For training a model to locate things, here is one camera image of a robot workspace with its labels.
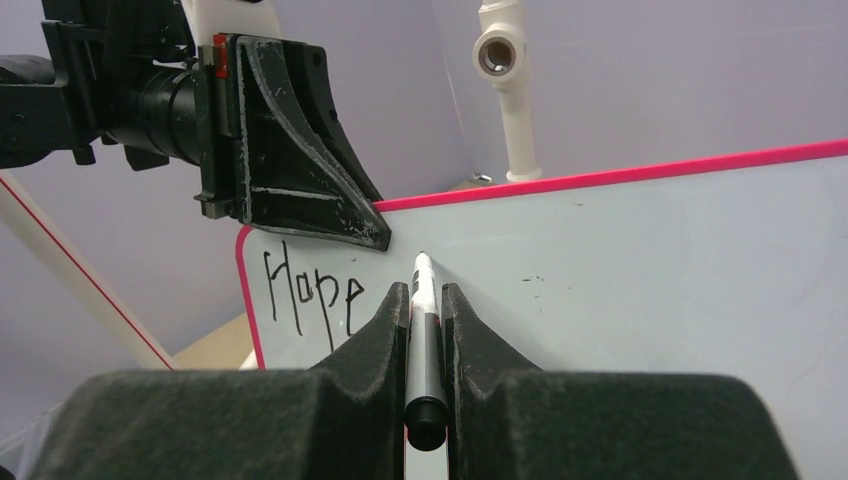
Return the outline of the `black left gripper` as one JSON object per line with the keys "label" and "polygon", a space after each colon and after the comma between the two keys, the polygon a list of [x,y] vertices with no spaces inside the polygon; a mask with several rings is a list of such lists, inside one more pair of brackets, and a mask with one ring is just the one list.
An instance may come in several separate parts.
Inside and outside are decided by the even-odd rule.
{"label": "black left gripper", "polygon": [[233,33],[197,55],[165,44],[106,41],[100,58],[100,138],[120,145],[135,171],[179,159],[199,167],[203,216],[236,218],[275,233],[384,252],[392,230],[382,196],[348,140],[334,103],[323,48],[241,36],[235,42],[240,152],[225,87]]}

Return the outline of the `white diagonal pole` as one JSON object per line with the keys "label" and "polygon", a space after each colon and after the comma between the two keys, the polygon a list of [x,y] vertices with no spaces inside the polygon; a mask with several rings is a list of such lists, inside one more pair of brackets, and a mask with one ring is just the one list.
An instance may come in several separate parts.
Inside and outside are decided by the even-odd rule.
{"label": "white diagonal pole", "polygon": [[1,221],[138,365],[148,369],[179,368],[105,279],[8,173],[1,175]]}

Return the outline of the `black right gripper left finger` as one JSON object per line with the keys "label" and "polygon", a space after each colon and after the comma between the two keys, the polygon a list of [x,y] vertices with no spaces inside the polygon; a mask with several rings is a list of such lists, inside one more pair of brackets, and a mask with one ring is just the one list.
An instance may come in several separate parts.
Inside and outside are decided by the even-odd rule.
{"label": "black right gripper left finger", "polygon": [[119,371],[65,402],[35,479],[400,479],[409,293],[305,370]]}

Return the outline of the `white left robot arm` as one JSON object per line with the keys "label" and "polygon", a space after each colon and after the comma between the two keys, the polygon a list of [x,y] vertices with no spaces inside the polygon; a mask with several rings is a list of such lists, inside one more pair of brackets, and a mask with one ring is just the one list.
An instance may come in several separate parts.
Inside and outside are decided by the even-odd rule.
{"label": "white left robot arm", "polygon": [[325,50],[269,1],[46,1],[49,54],[1,59],[1,165],[101,141],[200,170],[210,219],[384,251],[381,196],[339,122]]}

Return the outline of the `pink framed whiteboard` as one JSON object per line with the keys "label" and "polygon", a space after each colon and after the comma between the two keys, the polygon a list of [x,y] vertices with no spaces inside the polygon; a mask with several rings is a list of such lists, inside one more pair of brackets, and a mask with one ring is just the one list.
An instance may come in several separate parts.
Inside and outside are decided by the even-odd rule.
{"label": "pink framed whiteboard", "polygon": [[420,252],[552,370],[718,373],[761,396],[806,479],[847,475],[847,143],[383,201],[386,252],[244,228],[260,367],[344,344]]}

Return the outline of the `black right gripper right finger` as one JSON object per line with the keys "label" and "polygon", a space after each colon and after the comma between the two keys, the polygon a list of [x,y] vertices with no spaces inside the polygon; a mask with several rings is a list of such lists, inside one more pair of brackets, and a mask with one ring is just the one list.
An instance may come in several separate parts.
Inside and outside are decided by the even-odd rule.
{"label": "black right gripper right finger", "polygon": [[442,290],[452,479],[795,479],[769,411],[721,375],[548,371]]}

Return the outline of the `black whiteboard marker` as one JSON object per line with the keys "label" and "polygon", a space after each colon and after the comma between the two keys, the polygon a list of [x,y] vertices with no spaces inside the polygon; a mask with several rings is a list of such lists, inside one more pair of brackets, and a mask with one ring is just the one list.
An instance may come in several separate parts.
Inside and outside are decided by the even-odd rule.
{"label": "black whiteboard marker", "polygon": [[440,448],[449,419],[442,328],[435,272],[429,255],[414,262],[403,420],[409,444],[424,452]]}

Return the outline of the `white pvc pipe stand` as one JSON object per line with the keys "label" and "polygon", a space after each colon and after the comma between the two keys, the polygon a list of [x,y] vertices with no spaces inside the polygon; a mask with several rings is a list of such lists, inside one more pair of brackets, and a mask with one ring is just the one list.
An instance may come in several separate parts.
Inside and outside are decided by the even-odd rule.
{"label": "white pvc pipe stand", "polygon": [[478,74],[498,92],[511,183],[541,177],[535,151],[529,82],[531,62],[521,1],[483,1],[481,34],[472,50]]}

